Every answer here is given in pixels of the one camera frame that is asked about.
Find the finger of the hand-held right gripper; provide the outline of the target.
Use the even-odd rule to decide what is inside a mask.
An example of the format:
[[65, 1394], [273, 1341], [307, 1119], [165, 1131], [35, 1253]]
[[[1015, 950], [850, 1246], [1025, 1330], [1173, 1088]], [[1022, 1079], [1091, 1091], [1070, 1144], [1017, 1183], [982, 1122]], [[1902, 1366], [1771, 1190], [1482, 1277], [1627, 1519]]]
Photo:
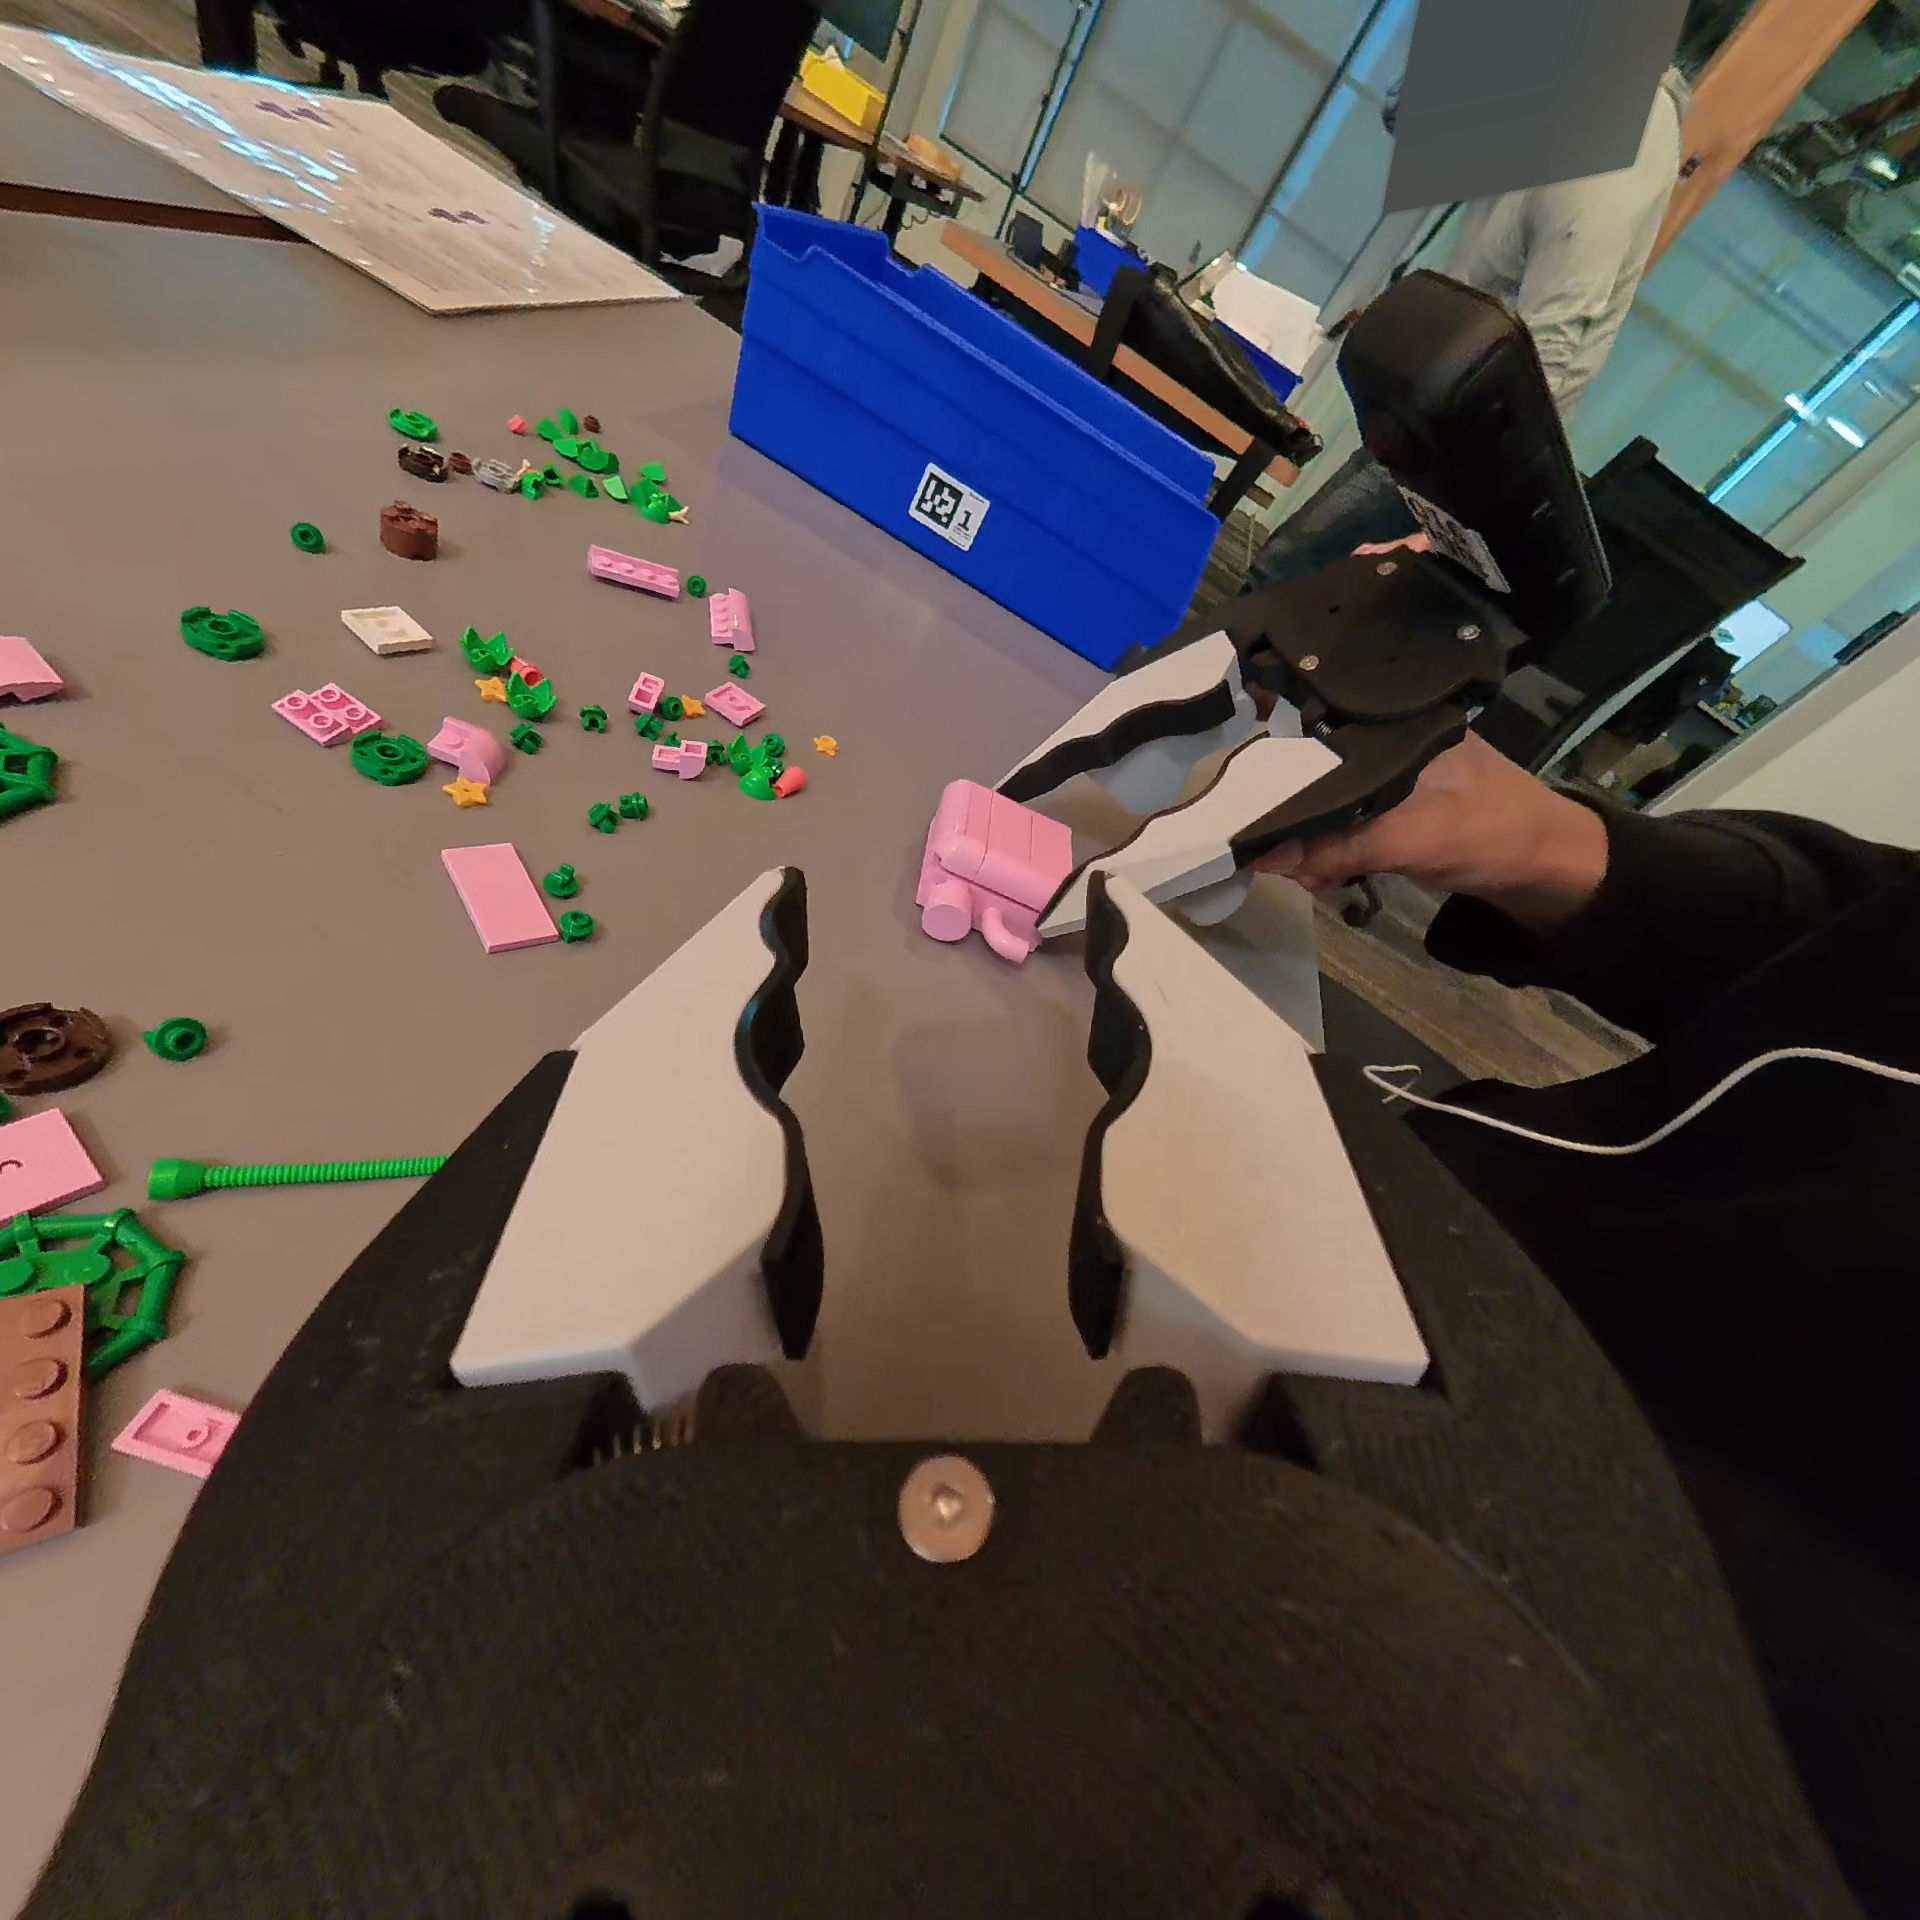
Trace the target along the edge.
[[1130, 839], [1073, 870], [1038, 918], [1044, 942], [1083, 931], [1091, 882], [1127, 878], [1155, 903], [1185, 898], [1233, 880], [1254, 861], [1236, 836], [1330, 774], [1341, 759], [1308, 736], [1253, 736], [1220, 760], [1191, 800], [1147, 819]]
[[1253, 733], [1254, 699], [1235, 637], [1167, 637], [1044, 736], [994, 791], [1033, 807], [1091, 778], [1122, 807], [1170, 807], [1203, 759]]

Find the person's right forearm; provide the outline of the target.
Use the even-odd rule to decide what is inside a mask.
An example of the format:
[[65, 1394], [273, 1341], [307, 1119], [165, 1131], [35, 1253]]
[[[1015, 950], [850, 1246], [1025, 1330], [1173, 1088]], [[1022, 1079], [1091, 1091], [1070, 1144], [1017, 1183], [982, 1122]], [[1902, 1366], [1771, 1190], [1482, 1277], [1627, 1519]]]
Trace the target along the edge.
[[1916, 939], [1914, 850], [1780, 811], [1574, 808], [1604, 835], [1590, 895], [1537, 931], [1454, 894], [1425, 934], [1430, 960], [1508, 989], [1562, 991], [1657, 1043], [1806, 943], [1849, 943], [1868, 927]]

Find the pink flat rectangular tile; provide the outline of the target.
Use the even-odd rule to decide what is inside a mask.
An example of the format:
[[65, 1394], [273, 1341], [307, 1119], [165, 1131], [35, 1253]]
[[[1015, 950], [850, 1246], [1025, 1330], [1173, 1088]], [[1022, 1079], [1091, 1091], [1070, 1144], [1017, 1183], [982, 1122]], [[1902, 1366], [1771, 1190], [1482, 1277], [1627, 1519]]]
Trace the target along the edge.
[[561, 926], [511, 843], [446, 848], [438, 861], [486, 956], [561, 942]]

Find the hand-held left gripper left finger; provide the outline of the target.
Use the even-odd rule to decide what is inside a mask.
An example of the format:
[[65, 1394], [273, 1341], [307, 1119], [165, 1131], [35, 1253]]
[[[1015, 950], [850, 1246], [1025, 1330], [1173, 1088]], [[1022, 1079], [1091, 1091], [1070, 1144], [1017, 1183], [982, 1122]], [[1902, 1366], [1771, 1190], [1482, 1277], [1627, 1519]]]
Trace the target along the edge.
[[802, 1359], [826, 1237], [783, 1084], [804, 1035], [799, 868], [751, 880], [572, 1048], [459, 1332], [459, 1384], [698, 1388]]

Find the blue plastic bin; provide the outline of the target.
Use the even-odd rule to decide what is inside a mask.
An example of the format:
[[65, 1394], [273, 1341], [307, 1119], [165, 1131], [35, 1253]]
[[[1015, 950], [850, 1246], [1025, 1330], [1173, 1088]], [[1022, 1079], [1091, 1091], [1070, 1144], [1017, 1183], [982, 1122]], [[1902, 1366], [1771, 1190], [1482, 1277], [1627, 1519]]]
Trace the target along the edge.
[[1185, 621], [1205, 450], [879, 230], [754, 216], [735, 438], [1093, 666]]

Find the brown square studded plate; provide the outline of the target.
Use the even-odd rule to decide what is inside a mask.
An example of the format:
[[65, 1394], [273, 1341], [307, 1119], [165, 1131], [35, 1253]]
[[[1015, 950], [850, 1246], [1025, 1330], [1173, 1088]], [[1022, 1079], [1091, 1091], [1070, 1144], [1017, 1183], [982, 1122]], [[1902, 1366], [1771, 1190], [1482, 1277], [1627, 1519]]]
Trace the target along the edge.
[[2, 1301], [2, 1556], [79, 1522], [84, 1287]]

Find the wooden post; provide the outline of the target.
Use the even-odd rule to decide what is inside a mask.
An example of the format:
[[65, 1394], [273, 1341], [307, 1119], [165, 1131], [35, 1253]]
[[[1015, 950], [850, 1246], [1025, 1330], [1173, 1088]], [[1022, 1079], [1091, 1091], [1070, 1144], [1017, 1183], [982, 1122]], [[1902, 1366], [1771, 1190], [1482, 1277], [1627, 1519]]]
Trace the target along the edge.
[[1870, 8], [1870, 3], [1756, 3], [1742, 11], [1694, 85], [1678, 179], [1650, 260], [1730, 180]]

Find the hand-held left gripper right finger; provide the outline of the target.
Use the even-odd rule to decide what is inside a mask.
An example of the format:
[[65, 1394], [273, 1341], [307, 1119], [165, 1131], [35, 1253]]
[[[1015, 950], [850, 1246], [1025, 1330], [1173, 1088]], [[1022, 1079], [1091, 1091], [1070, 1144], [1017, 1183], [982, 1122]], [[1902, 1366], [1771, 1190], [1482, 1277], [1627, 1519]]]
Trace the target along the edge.
[[1308, 1043], [1124, 878], [1087, 884], [1070, 1312], [1093, 1359], [1189, 1383], [1233, 1443], [1274, 1378], [1420, 1384], [1430, 1355]]

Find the person's black clothing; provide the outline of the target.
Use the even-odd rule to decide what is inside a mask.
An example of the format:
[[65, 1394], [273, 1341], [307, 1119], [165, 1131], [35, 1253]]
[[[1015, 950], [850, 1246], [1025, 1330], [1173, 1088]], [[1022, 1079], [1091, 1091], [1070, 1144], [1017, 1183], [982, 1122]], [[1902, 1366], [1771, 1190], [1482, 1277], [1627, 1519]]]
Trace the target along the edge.
[[1391, 1106], [1679, 1470], [1870, 1916], [1916, 1916], [1916, 997], [1749, 980], [1562, 1088]]

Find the pink square brick base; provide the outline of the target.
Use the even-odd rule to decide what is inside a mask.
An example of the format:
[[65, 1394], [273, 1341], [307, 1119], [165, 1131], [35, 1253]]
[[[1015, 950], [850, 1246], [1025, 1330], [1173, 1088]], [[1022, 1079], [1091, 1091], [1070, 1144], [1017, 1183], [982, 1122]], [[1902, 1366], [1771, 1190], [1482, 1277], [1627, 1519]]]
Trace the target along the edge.
[[954, 780], [929, 824], [917, 904], [924, 932], [972, 932], [1019, 967], [1041, 946], [1041, 915], [1073, 872], [1073, 829], [986, 783]]

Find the dark brown round plate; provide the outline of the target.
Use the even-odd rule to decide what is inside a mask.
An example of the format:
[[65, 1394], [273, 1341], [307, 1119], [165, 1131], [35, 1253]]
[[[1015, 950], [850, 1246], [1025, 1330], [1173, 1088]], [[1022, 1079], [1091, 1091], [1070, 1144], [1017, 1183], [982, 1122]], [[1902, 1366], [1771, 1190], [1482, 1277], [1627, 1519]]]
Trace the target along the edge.
[[2, 1093], [45, 1098], [76, 1088], [113, 1060], [113, 1031], [86, 1008], [29, 1000], [2, 1012]]

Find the person's right hand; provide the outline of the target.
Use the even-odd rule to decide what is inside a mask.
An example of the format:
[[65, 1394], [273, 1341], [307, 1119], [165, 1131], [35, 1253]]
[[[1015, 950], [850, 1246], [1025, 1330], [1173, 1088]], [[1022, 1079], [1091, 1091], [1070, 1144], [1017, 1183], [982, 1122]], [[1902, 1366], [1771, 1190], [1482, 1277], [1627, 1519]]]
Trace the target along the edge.
[[1399, 875], [1542, 931], [1598, 894], [1607, 836], [1598, 811], [1466, 736], [1420, 772], [1404, 802], [1357, 828], [1286, 840], [1260, 866], [1313, 894]]

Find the green flexible bar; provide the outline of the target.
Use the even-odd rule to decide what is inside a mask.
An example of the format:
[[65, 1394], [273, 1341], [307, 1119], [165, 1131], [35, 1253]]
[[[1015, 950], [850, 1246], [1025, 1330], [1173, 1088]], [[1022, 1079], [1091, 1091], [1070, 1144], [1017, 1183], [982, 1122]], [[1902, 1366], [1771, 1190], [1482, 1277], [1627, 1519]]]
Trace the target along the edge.
[[186, 1198], [227, 1190], [411, 1181], [433, 1176], [446, 1164], [447, 1156], [274, 1164], [156, 1159], [149, 1170], [146, 1195], [153, 1202], [182, 1202]]

